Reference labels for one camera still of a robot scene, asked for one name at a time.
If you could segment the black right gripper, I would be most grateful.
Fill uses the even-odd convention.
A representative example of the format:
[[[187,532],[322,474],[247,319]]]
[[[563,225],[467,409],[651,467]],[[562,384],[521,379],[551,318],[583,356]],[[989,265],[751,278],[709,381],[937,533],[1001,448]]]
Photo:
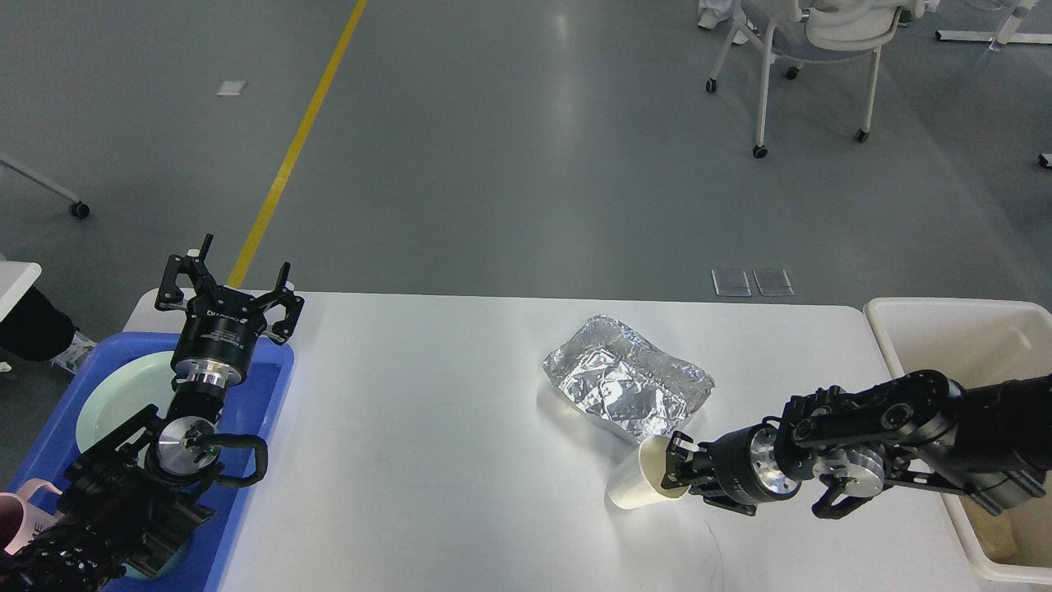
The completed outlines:
[[[662,488],[684,488],[707,505],[755,516],[760,503],[789,501],[800,492],[800,481],[778,467],[776,440],[774,426],[741,428],[714,442],[673,432],[665,450]]]

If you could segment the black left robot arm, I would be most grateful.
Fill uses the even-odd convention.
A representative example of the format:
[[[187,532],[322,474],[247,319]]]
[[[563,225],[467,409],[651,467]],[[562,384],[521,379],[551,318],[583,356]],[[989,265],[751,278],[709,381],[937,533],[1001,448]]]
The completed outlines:
[[[170,360],[168,411],[146,405],[70,463],[56,524],[3,552],[4,591],[98,591],[128,569],[157,576],[214,516],[202,495],[266,476],[265,438],[222,433],[219,423],[258,340],[284,345],[304,300],[288,283],[289,263],[262,295],[218,284],[205,263],[211,241],[206,234],[199,250],[170,256],[155,295],[159,311],[187,317]]]

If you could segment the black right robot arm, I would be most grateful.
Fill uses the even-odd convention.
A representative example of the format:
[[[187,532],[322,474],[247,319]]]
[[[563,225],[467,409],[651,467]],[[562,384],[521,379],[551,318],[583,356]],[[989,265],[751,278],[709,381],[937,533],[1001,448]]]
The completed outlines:
[[[997,516],[1047,493],[1050,419],[1049,376],[964,387],[920,370],[861,392],[830,386],[713,442],[673,433],[658,488],[754,515],[816,479],[825,493],[812,513],[841,520],[898,486]]]

